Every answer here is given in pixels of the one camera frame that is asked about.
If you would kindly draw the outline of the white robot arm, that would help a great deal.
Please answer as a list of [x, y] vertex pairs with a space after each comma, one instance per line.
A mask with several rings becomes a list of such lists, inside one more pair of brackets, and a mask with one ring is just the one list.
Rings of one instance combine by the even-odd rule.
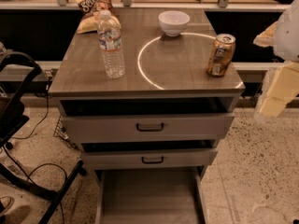
[[274, 54], [284, 60], [258, 105], [259, 114], [277, 117], [299, 94], [299, 0], [293, 0], [277, 21], [255, 37], [253, 44], [272, 47]]

